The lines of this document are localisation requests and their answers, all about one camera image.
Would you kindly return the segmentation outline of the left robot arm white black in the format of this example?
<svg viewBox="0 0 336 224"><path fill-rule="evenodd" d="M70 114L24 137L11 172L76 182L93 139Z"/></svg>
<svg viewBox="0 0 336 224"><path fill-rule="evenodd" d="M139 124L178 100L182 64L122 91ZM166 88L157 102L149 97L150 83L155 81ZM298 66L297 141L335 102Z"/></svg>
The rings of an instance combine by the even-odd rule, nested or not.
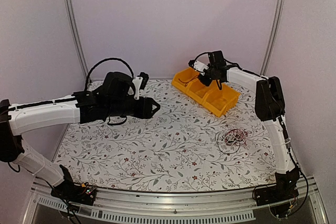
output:
<svg viewBox="0 0 336 224"><path fill-rule="evenodd" d="M78 188L67 169L34 150L23 141L22 134L61 124L105 121L113 116L150 119L161 107L153 98L140 95L147 81L148 75L143 72L138 77L109 72L102 85L92 91L28 104L1 101L1 162L21 166L57 187L67 200L75 199Z"/></svg>

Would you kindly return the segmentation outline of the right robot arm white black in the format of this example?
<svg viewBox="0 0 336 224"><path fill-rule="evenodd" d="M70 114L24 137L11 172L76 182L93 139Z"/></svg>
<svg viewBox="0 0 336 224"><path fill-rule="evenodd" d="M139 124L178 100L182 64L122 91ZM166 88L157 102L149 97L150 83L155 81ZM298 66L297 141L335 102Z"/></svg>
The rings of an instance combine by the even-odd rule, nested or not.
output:
<svg viewBox="0 0 336 224"><path fill-rule="evenodd" d="M300 171L291 153L279 78L265 77L243 69L239 64L225 59L220 50L201 53L188 65L199 73L199 80L206 86L215 81L220 88L223 82L231 82L255 93L255 113L266 127L276 159L277 185L272 188L271 196L276 201L284 200L291 194Z"/></svg>

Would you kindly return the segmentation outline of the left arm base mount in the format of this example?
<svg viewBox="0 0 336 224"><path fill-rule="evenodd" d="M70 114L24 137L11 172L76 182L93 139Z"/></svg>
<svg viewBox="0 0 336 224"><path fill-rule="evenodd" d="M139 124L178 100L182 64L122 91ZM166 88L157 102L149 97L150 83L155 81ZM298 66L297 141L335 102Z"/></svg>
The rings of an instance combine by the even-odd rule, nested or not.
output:
<svg viewBox="0 0 336 224"><path fill-rule="evenodd" d="M62 165L60 168L64 174L64 181L60 185L52 187L51 195L64 201L93 206L97 195L97 186L88 182L76 184L69 170Z"/></svg>

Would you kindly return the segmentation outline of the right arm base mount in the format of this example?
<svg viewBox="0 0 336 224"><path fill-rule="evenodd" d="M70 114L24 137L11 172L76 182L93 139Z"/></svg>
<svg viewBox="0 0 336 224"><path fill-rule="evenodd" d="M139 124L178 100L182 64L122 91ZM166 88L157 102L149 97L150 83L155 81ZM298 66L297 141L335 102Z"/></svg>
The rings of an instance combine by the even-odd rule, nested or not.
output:
<svg viewBox="0 0 336 224"><path fill-rule="evenodd" d="M287 218L294 205L289 200L299 196L297 190L299 177L300 174L296 170L286 174L275 173L276 184L270 187L254 188L252 198L256 201L257 206L278 203L270 207L271 214L279 219Z"/></svg>

